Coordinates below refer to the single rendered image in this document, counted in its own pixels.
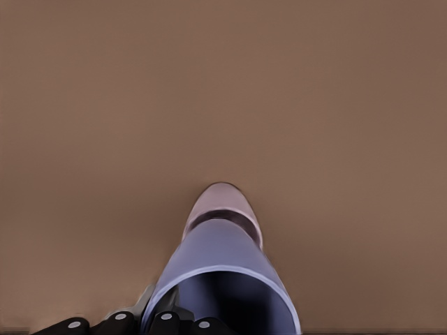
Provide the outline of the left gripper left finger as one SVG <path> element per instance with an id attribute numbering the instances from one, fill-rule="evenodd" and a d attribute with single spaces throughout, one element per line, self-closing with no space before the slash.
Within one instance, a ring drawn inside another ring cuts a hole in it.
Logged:
<path id="1" fill-rule="evenodd" d="M 30 335 L 139 335 L 141 319 L 154 288 L 154 284 L 148 285 L 133 306 L 109 313 L 96 325 L 85 318 L 72 317 Z"/>

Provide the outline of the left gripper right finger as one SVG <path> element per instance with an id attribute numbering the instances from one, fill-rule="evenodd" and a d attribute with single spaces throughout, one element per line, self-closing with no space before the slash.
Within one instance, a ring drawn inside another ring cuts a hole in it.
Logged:
<path id="1" fill-rule="evenodd" d="M 179 290 L 173 288 L 154 308 L 149 335 L 229 335 L 229 327 L 217 318 L 195 319 L 179 306 Z"/>

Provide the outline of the pink cup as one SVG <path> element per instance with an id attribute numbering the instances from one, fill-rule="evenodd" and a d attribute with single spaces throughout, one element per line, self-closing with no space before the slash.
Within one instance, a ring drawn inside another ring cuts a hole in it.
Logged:
<path id="1" fill-rule="evenodd" d="M 235 185 L 217 182 L 209 185 L 195 201 L 186 220 L 182 240 L 201 223 L 224 219 L 236 224 L 263 250 L 263 233 L 254 209 Z"/>

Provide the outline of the purple cup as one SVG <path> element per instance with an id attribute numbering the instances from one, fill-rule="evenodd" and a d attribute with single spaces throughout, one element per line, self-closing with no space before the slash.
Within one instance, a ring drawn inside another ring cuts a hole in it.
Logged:
<path id="1" fill-rule="evenodd" d="M 162 302 L 197 319 L 217 318 L 240 335 L 301 335 L 297 311 L 258 244 L 238 225 L 215 218 L 187 233 L 155 286 L 141 320 L 147 332 Z"/>

